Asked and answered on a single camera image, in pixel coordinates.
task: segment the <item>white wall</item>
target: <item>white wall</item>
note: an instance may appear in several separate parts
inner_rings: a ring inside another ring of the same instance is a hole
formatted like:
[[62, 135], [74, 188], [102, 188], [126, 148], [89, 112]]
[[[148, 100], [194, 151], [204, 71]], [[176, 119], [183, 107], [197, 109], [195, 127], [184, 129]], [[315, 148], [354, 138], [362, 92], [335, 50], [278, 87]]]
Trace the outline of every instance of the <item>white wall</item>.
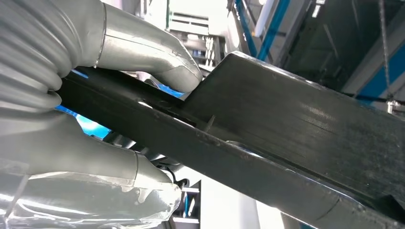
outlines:
[[108, 4], [110, 6], [114, 6], [118, 9], [122, 10], [122, 1], [121, 0], [101, 0], [105, 4]]
[[284, 229], [281, 213], [188, 167], [175, 173], [191, 184], [201, 180], [200, 229]]
[[225, 35], [227, 28], [227, 0], [170, 0], [172, 12], [208, 18], [208, 33]]
[[167, 0], [153, 0], [144, 20], [164, 30], [166, 28], [166, 5]]
[[228, 27], [227, 27], [227, 36], [225, 36], [225, 42], [227, 47], [227, 53], [233, 51], [240, 51], [241, 50], [241, 41], [239, 38], [238, 30], [236, 28], [236, 22], [233, 12], [230, 12], [227, 18]]

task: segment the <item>cable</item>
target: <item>cable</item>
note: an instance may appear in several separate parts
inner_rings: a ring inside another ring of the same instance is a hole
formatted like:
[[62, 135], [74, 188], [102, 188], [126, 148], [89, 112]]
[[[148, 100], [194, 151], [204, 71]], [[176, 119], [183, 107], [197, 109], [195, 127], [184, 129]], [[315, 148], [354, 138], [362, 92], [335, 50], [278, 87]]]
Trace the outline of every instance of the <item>cable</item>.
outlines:
[[380, 8], [380, 25], [381, 25], [381, 36], [383, 39], [383, 53], [384, 53], [384, 72], [385, 72], [385, 82], [387, 84], [387, 100], [392, 100], [393, 95], [390, 92], [390, 74], [388, 66], [388, 45], [387, 45], [387, 29], [385, 24], [385, 10], [384, 10], [384, 0], [378, 1], [378, 6]]
[[182, 180], [177, 181], [176, 175], [173, 173], [173, 171], [167, 166], [166, 166], [166, 170], [173, 176], [173, 183], [176, 184], [177, 186], [179, 186], [180, 189], [189, 183], [189, 181], [187, 179], [182, 179]]

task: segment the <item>ceiling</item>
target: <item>ceiling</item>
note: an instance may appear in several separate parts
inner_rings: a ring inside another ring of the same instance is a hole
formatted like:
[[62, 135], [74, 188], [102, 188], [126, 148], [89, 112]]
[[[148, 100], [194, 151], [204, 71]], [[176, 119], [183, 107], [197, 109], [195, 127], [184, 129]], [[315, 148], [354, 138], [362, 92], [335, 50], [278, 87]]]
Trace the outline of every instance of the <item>ceiling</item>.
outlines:
[[[385, 0], [386, 24], [405, 4]], [[312, 4], [282, 68], [340, 91], [380, 36], [377, 0], [326, 0], [316, 18]]]

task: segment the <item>white pipe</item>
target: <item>white pipe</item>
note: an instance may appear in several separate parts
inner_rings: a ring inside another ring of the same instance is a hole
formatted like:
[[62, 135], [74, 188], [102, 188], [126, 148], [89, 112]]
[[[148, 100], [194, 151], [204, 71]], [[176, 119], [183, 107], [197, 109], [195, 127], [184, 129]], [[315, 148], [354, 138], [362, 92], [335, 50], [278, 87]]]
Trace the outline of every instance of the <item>white pipe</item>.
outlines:
[[265, 27], [266, 21], [270, 14], [271, 8], [274, 5], [275, 0], [267, 0], [260, 11], [259, 19], [256, 22], [255, 31], [253, 32], [253, 36], [260, 37], [262, 35], [263, 29]]
[[150, 228], [180, 202], [144, 156], [53, 109], [77, 66], [150, 71], [185, 91], [202, 78], [179, 40], [99, 0], [0, 0], [0, 228]]

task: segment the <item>black metal plate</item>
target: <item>black metal plate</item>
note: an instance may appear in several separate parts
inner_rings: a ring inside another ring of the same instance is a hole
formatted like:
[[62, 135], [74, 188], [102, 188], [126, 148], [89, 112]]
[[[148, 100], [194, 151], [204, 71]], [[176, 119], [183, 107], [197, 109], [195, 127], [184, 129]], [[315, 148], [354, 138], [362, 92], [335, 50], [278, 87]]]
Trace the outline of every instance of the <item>black metal plate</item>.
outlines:
[[[63, 105], [136, 140], [152, 151], [161, 152], [317, 228], [387, 229], [403, 226], [372, 210], [368, 207], [372, 203], [363, 202], [368, 200], [368, 195], [351, 187], [356, 185], [356, 182], [363, 182], [355, 179], [358, 178], [356, 173], [361, 173], [360, 177], [364, 177], [364, 171], [361, 167], [356, 168], [351, 164], [350, 160], [353, 158], [354, 163], [358, 162], [357, 157], [351, 156], [353, 151], [340, 152], [341, 156], [335, 155], [338, 151], [335, 148], [339, 146], [337, 144], [342, 138], [339, 135], [344, 132], [345, 125], [327, 130], [324, 125], [331, 125], [327, 122], [330, 119], [314, 112], [321, 110], [329, 114], [336, 110], [321, 108], [320, 104], [314, 102], [312, 105], [302, 106], [299, 110], [294, 106], [298, 102], [293, 103], [292, 98], [302, 99], [303, 104], [311, 104], [308, 101], [313, 101], [312, 98], [319, 95], [322, 98], [315, 101], [323, 101], [325, 105], [326, 97], [329, 96], [335, 103], [341, 100], [338, 107], [348, 104], [351, 108], [347, 114], [340, 113], [343, 117], [332, 115], [335, 119], [350, 121], [350, 111], [364, 110], [359, 113], [366, 117], [368, 114], [371, 116], [368, 118], [386, 124], [386, 127], [377, 124], [379, 129], [388, 129], [389, 125], [394, 123], [394, 130], [402, 128], [402, 123], [389, 115], [360, 107], [353, 100], [307, 84], [300, 78], [285, 75], [279, 69], [269, 69], [268, 66], [242, 55], [226, 57], [187, 99], [183, 111], [179, 111], [176, 105], [172, 108], [168, 106], [170, 112], [166, 113], [171, 116], [138, 103], [151, 101], [155, 105], [160, 100], [168, 101], [167, 98], [159, 98], [159, 92], [154, 91], [157, 89], [150, 88], [146, 91], [141, 85], [136, 87], [128, 84], [129, 81], [121, 79], [127, 76], [114, 71], [86, 69], [86, 73], [88, 79], [75, 74], [64, 79], [62, 89], [58, 92], [63, 99]], [[251, 73], [250, 81], [246, 73]], [[276, 80], [278, 86], [266, 77]], [[301, 92], [284, 96], [287, 102], [291, 102], [289, 104], [277, 102], [279, 100], [272, 97], [301, 87]], [[183, 116], [184, 111], [190, 112], [192, 115], [189, 117], [196, 122], [198, 119], [208, 122], [212, 115], [215, 115], [210, 133], [223, 140], [243, 140], [243, 144], [257, 149], [266, 159], [249, 154], [173, 119], [173, 114]], [[357, 134], [365, 132], [366, 128], [372, 125], [358, 122], [363, 125], [363, 129]], [[347, 140], [344, 142], [341, 150], [347, 147]], [[336, 163], [352, 166], [339, 168]], [[333, 174], [320, 172], [331, 171], [336, 167], [338, 171], [333, 171]], [[347, 171], [354, 173], [352, 180], [349, 179]]]
[[405, 123], [393, 115], [244, 54], [228, 55], [183, 110], [202, 120], [215, 115], [209, 133], [223, 140], [278, 156], [365, 201], [393, 195], [405, 206]]

